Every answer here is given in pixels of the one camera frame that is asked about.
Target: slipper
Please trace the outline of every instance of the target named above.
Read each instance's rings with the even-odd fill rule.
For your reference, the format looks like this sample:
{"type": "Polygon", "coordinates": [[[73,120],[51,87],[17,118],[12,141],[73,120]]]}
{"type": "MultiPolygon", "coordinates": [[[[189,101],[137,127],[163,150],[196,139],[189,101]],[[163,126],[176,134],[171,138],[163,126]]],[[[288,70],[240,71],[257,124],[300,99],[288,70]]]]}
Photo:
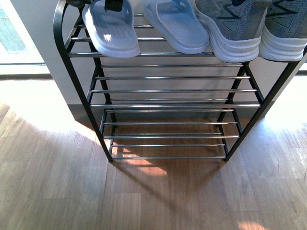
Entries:
{"type": "Polygon", "coordinates": [[[107,57],[131,58],[140,53],[133,28],[134,13],[128,0],[120,12],[106,11],[105,0],[86,5],[82,18],[96,50],[107,57]]]}
{"type": "Polygon", "coordinates": [[[189,0],[142,0],[144,16],[177,51],[197,54],[209,47],[209,35],[189,0]]]}

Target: gray sneaker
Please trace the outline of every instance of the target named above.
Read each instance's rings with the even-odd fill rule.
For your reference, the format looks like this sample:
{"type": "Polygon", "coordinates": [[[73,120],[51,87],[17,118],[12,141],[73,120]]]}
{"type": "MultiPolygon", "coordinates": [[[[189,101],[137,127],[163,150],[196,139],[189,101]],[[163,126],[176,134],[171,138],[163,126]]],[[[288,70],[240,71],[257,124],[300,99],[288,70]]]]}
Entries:
{"type": "Polygon", "coordinates": [[[260,36],[271,0],[192,0],[210,36],[214,54],[225,62],[244,62],[259,54],[260,36]]]}
{"type": "Polygon", "coordinates": [[[272,0],[259,45],[261,57],[298,61],[307,45],[307,0],[272,0]]]}

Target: shelf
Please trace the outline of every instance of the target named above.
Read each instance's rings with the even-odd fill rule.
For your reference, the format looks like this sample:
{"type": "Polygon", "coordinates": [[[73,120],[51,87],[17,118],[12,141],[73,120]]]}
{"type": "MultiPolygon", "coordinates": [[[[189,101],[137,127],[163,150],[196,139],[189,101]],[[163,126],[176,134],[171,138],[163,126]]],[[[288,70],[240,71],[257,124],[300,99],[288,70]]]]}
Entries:
{"type": "MultiPolygon", "coordinates": [[[[228,161],[298,65],[298,62],[289,63],[269,94],[264,98],[249,68],[249,62],[235,64],[208,62],[208,58],[215,57],[213,52],[190,55],[168,51],[141,51],[138,56],[130,58],[128,62],[105,57],[95,50],[86,27],[83,24],[81,14],[79,14],[79,17],[76,19],[76,23],[68,39],[64,42],[62,24],[67,7],[66,1],[60,0],[56,8],[54,17],[54,37],[56,45],[103,151],[110,162],[113,160],[135,159],[223,159],[224,161],[228,161]],[[86,37],[80,35],[81,30],[85,32],[86,37]],[[90,52],[86,50],[84,52],[80,52],[79,50],[78,52],[74,51],[75,44],[80,43],[87,43],[90,52]],[[156,57],[160,58],[162,63],[152,63],[150,61],[151,58],[156,57]],[[95,69],[93,70],[94,73],[87,94],[84,93],[83,87],[80,84],[80,76],[74,68],[71,61],[72,58],[92,58],[94,61],[95,69]],[[177,58],[176,60],[180,59],[186,64],[168,62],[174,58],[177,58]],[[201,64],[191,64],[187,62],[187,60],[193,61],[194,58],[202,58],[203,61],[201,64]],[[180,76],[168,76],[167,74],[155,74],[156,76],[150,76],[149,74],[149,76],[147,76],[144,74],[145,70],[147,71],[146,73],[152,74],[152,72],[150,72],[151,70],[161,69],[161,71],[163,71],[164,68],[198,68],[199,76],[194,76],[190,74],[190,72],[186,74],[184,71],[180,72],[180,76]],[[237,69],[238,72],[236,76],[233,74],[229,76],[206,76],[206,70],[213,68],[231,68],[237,69]],[[121,69],[122,71],[128,69],[139,71],[142,69],[142,71],[137,74],[137,76],[131,74],[121,76],[117,73],[111,73],[114,69],[121,69]],[[135,89],[131,87],[119,89],[116,87],[116,83],[121,83],[121,86],[125,86],[128,81],[134,80],[137,80],[140,84],[144,84],[146,87],[138,86],[135,89]],[[169,85],[163,84],[165,81],[173,80],[176,80],[176,86],[178,86],[176,89],[167,88],[169,85]],[[153,81],[161,81],[163,89],[148,89],[147,86],[151,85],[147,82],[153,81]],[[232,86],[225,89],[220,89],[218,87],[212,89],[205,88],[206,84],[204,83],[200,85],[201,89],[187,89],[179,88],[180,85],[184,84],[178,84],[178,81],[230,82],[232,86]],[[239,88],[242,82],[245,82],[245,85],[249,85],[250,88],[239,88]],[[256,102],[247,104],[236,102],[234,98],[238,93],[240,95],[253,95],[256,102]],[[92,103],[93,97],[99,95],[104,95],[105,102],[92,103]],[[92,111],[94,108],[101,109],[100,121],[97,121],[94,116],[92,111]],[[238,110],[246,110],[248,108],[255,108],[256,112],[246,127],[242,127],[238,110]],[[142,119],[131,121],[119,119],[129,114],[143,117],[144,115],[153,116],[151,120],[142,119]],[[171,118],[171,114],[198,114],[198,116],[201,115],[202,118],[178,120],[171,118]],[[212,114],[218,114],[218,116],[215,115],[216,118],[214,121],[212,121],[212,117],[210,119],[205,119],[206,115],[212,114]],[[153,119],[157,115],[163,116],[164,119],[153,119]],[[225,120],[226,115],[230,117],[229,119],[231,121],[229,121],[229,119],[225,120]],[[201,127],[201,132],[195,132],[195,130],[191,128],[193,126],[201,127]],[[144,127],[148,127],[150,132],[148,132],[148,130],[144,131],[144,127]],[[236,133],[225,133],[225,130],[232,130],[236,133]],[[109,146],[106,145],[105,140],[108,140],[110,143],[109,146]],[[137,148],[162,148],[165,150],[165,155],[135,157],[133,154],[127,156],[118,152],[113,154],[112,152],[113,150],[118,151],[124,148],[132,148],[131,151],[137,148]],[[168,148],[182,148],[185,151],[179,151],[178,156],[168,156],[168,148]],[[200,151],[200,155],[196,156],[194,151],[190,148],[204,148],[210,151],[200,151]]],[[[143,15],[136,14],[135,17],[139,18],[143,17],[143,15]]],[[[147,29],[154,30],[154,28],[148,24],[136,24],[134,28],[137,31],[147,29]]],[[[166,40],[160,36],[140,36],[138,41],[142,44],[155,44],[157,42],[166,43],[166,40]]]]}

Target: metal shoe rack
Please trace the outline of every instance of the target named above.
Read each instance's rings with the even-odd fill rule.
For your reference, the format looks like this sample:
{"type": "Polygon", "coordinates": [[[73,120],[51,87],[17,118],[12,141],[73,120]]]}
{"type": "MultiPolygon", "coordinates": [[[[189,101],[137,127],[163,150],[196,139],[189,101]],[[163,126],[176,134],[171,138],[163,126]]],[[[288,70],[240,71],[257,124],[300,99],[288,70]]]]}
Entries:
{"type": "MultiPolygon", "coordinates": [[[[65,67],[70,75],[71,81],[78,93],[78,96],[85,108],[85,111],[89,117],[89,120],[97,134],[97,137],[101,143],[101,146],[110,162],[113,160],[125,160],[125,159],[224,159],[228,161],[230,157],[234,154],[235,150],[238,148],[240,143],[246,137],[248,132],[252,129],[256,121],[260,118],[266,108],[269,106],[270,102],[274,96],[278,93],[282,85],[288,79],[289,75],[293,72],[298,62],[288,63],[287,67],[283,73],[278,78],[277,82],[274,84],[269,94],[263,98],[261,91],[254,79],[254,76],[249,68],[249,62],[240,64],[195,64],[195,65],[178,65],[178,64],[112,64],[106,65],[102,64],[101,59],[103,56],[99,54],[93,44],[89,34],[83,24],[81,14],[79,15],[68,39],[66,42],[63,40],[62,35],[62,23],[64,18],[64,13],[67,8],[67,3],[65,0],[60,0],[58,2],[55,17],[54,17],[54,37],[58,51],[63,59],[65,67]],[[85,30],[86,37],[79,37],[80,31],[85,30]],[[91,52],[72,52],[72,49],[76,43],[88,43],[91,52]],[[80,84],[78,75],[75,71],[74,65],[71,61],[72,58],[92,58],[95,64],[95,69],[90,84],[90,89],[87,94],[84,93],[82,85],[80,84]],[[105,70],[110,68],[238,68],[239,71],[236,76],[106,76],[105,70]],[[159,81],[161,85],[164,81],[171,80],[202,80],[202,81],[232,81],[232,86],[229,89],[157,89],[157,90],[136,90],[136,89],[126,89],[119,90],[116,88],[110,88],[110,82],[122,82],[125,85],[128,81],[159,81]],[[242,81],[248,81],[251,87],[249,89],[239,89],[239,85],[242,81]],[[177,98],[174,94],[182,95],[181,98],[177,98]],[[198,98],[187,97],[187,95],[202,95],[198,98]],[[225,95],[226,97],[218,98],[206,98],[203,95],[208,94],[219,94],[225,95]],[[234,96],[237,93],[251,93],[254,94],[258,100],[258,103],[254,104],[237,104],[234,102],[234,96]],[[92,103],[93,96],[97,94],[103,94],[105,98],[105,103],[96,104],[92,103]],[[138,95],[136,98],[125,97],[120,98],[120,95],[138,95]],[[101,121],[96,120],[93,108],[101,107],[103,113],[101,114],[101,121]],[[251,108],[255,107],[256,112],[250,119],[249,123],[242,128],[242,125],[237,114],[239,108],[251,108]],[[148,121],[118,121],[119,115],[128,114],[155,114],[168,117],[170,113],[197,113],[201,115],[218,113],[218,117],[215,121],[207,120],[189,120],[189,121],[177,121],[177,120],[151,120],[148,121]],[[225,115],[231,114],[232,121],[225,121],[225,115]],[[158,126],[168,127],[164,130],[170,130],[170,132],[162,133],[155,132],[155,127],[158,126]],[[210,126],[209,132],[195,132],[191,131],[190,128],[184,128],[186,125],[189,126],[210,126]],[[142,127],[147,126],[153,130],[152,133],[142,133],[142,127]],[[227,135],[224,130],[225,126],[235,127],[236,134],[227,135]],[[140,131],[129,132],[129,127],[132,127],[134,131],[136,128],[140,127],[140,131]],[[107,146],[105,140],[108,139],[110,144],[107,146]],[[131,151],[136,148],[151,148],[159,149],[158,155],[152,156],[133,156],[133,155],[112,155],[112,149],[116,148],[129,148],[131,151]],[[224,151],[214,150],[212,148],[222,148],[224,151]],[[177,151],[177,156],[167,156],[161,154],[160,148],[164,148],[166,151],[168,148],[180,148],[181,151],[177,151]],[[208,155],[197,155],[189,154],[188,151],[193,151],[194,148],[210,148],[213,152],[212,156],[208,155]]],[[[135,25],[136,30],[152,28],[150,25],[135,25]]],[[[139,37],[140,42],[157,42],[165,41],[162,37],[139,37]]],[[[190,57],[214,57],[212,52],[204,52],[196,55],[186,55],[179,52],[141,52],[137,57],[134,57],[135,62],[138,62],[140,58],[145,60],[149,57],[182,57],[184,60],[190,57]]]]}

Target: wooden floor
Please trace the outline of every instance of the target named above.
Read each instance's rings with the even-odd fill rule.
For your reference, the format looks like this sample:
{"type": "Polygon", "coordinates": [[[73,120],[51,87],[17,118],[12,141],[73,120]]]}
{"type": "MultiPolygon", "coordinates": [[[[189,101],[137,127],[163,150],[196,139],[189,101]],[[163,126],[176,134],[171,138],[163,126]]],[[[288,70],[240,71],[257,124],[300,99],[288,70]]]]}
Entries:
{"type": "Polygon", "coordinates": [[[306,230],[307,97],[293,84],[297,103],[276,102],[228,163],[110,164],[53,81],[0,81],[0,230],[306,230]]]}

